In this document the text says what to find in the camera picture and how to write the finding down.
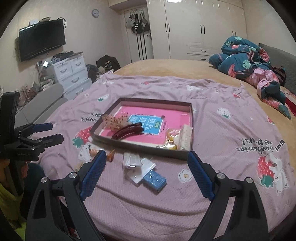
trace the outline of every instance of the tan mattress cover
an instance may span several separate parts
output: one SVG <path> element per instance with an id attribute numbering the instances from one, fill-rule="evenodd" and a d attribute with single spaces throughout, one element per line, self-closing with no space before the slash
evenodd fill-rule
<path id="1" fill-rule="evenodd" d="M 290 112 L 292 120 L 289 120 L 279 111 L 263 103 L 257 96 L 256 89 L 250 84 L 219 72 L 207 62 L 196 60 L 151 59 L 138 61 L 119 69 L 115 74 L 124 76 L 176 76 L 196 80 L 213 79 L 218 83 L 235 87 L 239 87 L 242 83 L 279 129 L 283 140 L 288 145 L 291 165 L 296 168 L 296 117 Z"/>

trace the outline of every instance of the blue packet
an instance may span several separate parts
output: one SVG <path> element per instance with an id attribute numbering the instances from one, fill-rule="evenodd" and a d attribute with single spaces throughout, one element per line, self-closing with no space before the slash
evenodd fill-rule
<path id="1" fill-rule="evenodd" d="M 166 178 L 159 175 L 157 172 L 150 170 L 144 177 L 143 182 L 152 189 L 159 192 L 166 185 Z"/>

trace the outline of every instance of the clock face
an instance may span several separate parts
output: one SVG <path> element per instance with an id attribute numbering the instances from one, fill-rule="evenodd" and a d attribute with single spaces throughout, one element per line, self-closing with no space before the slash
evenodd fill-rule
<path id="1" fill-rule="evenodd" d="M 98 9 L 94 9 L 92 10 L 91 14 L 94 18 L 98 18 L 100 13 Z"/>

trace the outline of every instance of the television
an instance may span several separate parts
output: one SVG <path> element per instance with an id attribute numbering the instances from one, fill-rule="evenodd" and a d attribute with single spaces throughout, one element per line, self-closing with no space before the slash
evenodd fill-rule
<path id="1" fill-rule="evenodd" d="M 62 19 L 37 23 L 19 30 L 20 59 L 32 59 L 66 44 Z"/>

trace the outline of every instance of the brown hair clip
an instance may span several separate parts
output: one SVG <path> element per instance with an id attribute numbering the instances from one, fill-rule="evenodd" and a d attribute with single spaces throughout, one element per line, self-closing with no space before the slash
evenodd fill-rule
<path id="1" fill-rule="evenodd" d="M 111 137 L 111 139 L 120 140 L 120 139 L 126 138 L 131 135 L 141 135 L 141 134 L 143 134 L 142 133 L 143 130 L 144 130 L 144 128 L 142 127 L 141 122 L 131 124 L 131 125 L 128 125 L 126 127 L 121 128 L 120 130 L 118 130 Z"/>

